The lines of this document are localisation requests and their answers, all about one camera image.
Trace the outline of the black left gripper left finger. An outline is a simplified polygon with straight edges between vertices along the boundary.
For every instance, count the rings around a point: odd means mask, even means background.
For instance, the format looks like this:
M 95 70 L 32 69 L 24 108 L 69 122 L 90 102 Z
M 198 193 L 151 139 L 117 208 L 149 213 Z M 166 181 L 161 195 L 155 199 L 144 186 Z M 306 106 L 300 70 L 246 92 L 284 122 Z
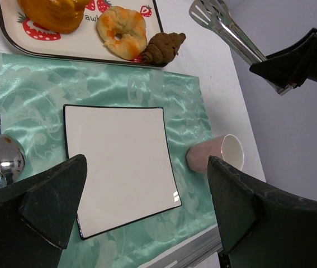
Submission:
M 0 267 L 57 267 L 87 177 L 79 154 L 0 189 Z

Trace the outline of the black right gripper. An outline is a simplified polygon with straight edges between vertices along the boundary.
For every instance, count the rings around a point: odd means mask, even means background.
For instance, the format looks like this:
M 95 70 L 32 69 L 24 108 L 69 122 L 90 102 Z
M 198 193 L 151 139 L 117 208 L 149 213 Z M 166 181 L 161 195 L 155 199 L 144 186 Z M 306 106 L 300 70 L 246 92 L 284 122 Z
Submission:
M 297 43 L 253 64 L 249 71 L 280 90 L 299 87 L 307 78 L 317 82 L 317 29 L 312 28 Z

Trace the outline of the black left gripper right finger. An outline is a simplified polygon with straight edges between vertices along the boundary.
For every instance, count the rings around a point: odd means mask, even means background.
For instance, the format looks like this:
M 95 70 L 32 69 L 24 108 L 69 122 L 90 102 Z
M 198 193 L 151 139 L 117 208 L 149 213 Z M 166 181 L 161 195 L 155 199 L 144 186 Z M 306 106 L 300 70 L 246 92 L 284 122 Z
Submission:
M 212 202 L 232 267 L 317 267 L 317 201 L 260 181 L 210 156 Z

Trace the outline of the steel serving tongs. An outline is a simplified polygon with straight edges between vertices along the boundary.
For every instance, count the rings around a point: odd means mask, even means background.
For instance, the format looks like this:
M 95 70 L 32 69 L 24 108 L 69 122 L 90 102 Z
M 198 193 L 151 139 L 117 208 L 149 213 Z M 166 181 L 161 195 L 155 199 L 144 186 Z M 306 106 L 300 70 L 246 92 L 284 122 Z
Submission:
M 189 8 L 189 15 L 200 26 L 217 34 L 248 65 L 267 60 L 232 19 L 224 1 L 193 1 Z

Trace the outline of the glazed ring bread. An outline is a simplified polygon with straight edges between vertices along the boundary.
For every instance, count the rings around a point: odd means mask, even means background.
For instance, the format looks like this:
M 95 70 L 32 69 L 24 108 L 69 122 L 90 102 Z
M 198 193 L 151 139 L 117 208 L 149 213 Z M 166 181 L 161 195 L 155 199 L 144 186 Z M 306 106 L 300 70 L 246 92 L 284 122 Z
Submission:
M 125 60 L 146 49 L 146 23 L 138 11 L 112 6 L 99 16 L 97 31 L 104 45 Z

